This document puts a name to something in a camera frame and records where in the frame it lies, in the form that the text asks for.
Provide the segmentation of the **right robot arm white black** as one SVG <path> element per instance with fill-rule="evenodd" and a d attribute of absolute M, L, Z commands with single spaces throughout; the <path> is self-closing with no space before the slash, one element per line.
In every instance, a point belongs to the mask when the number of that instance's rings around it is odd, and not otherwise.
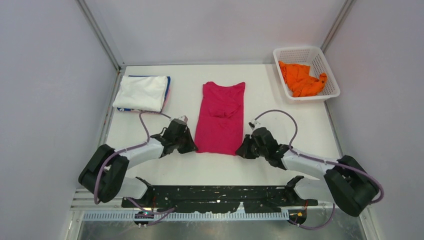
<path fill-rule="evenodd" d="M 280 144 L 265 127 L 247 134 L 236 155 L 243 159 L 264 158 L 272 167 L 299 172 L 286 185 L 285 198 L 291 205 L 303 200 L 333 203 L 346 214 L 357 217 L 372 203 L 378 185 L 351 156 L 318 159 Z"/>

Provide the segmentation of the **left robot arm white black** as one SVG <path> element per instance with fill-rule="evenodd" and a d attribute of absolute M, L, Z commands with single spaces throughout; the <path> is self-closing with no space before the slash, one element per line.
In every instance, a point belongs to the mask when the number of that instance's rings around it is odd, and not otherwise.
<path fill-rule="evenodd" d="M 150 136 L 148 142 L 116 151 L 107 144 L 97 148 L 78 177 L 98 202 L 107 203 L 116 197 L 135 200 L 141 207 L 153 202 L 150 184 L 140 178 L 126 177 L 127 170 L 150 160 L 160 159 L 178 151 L 197 151 L 187 121 L 174 118 L 161 133 Z"/>

